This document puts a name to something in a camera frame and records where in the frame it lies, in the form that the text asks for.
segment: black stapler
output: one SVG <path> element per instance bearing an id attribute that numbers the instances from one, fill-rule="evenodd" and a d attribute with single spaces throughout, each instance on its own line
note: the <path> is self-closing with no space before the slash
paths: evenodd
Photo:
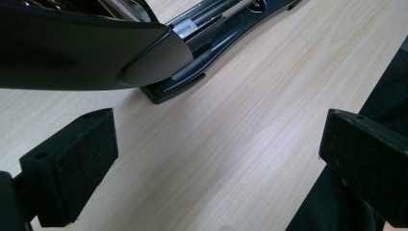
<path id="1" fill-rule="evenodd" d="M 143 0 L 0 0 L 0 88 L 141 88 L 162 103 L 301 1 L 204 0 L 162 24 Z"/>

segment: wooden desk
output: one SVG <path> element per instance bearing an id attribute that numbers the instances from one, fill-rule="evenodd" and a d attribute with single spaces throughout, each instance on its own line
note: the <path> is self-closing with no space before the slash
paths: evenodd
<path id="1" fill-rule="evenodd" d="M 167 21 L 196 2 L 149 4 Z M 113 107 L 119 159 L 66 230 L 284 230 L 324 167 L 327 110 L 360 110 L 408 34 L 407 12 L 406 0 L 311 0 L 162 105 L 140 90 L 0 90 L 0 169 L 16 175 L 27 151 Z"/>

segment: desk surface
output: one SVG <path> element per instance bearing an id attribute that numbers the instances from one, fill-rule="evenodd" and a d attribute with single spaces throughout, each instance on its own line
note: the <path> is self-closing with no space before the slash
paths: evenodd
<path id="1" fill-rule="evenodd" d="M 148 2 L 168 21 L 197 1 Z M 140 90 L 0 90 L 0 169 L 16 175 L 27 151 L 113 107 L 119 158 L 66 230 L 283 230 L 324 167 L 327 110 L 360 110 L 408 34 L 407 12 L 406 0 L 311 0 L 162 105 Z"/>

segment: wood grain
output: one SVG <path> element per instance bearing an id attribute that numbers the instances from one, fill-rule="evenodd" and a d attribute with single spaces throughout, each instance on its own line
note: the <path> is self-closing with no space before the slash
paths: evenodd
<path id="1" fill-rule="evenodd" d="M 198 1 L 148 2 L 166 22 Z M 27 151 L 113 107 L 119 159 L 66 230 L 284 230 L 324 167 L 328 109 L 360 110 L 408 34 L 407 12 L 406 0 L 311 0 L 162 105 L 140 90 L 0 90 L 0 169 L 16 175 Z"/>

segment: black object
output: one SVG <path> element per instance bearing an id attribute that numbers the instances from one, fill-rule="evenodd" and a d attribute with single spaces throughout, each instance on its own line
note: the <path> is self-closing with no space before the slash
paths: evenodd
<path id="1" fill-rule="evenodd" d="M 82 115 L 20 159 L 14 179 L 0 171 L 0 230 L 74 222 L 117 158 L 112 109 Z"/>
<path id="2" fill-rule="evenodd" d="M 143 87 L 161 103 L 202 79 L 257 23 L 299 2 L 204 0 L 165 25 L 143 0 L 1 1 L 0 88 Z"/>
<path id="3" fill-rule="evenodd" d="M 362 115 L 330 110 L 319 155 L 392 226 L 408 226 L 408 138 Z"/>

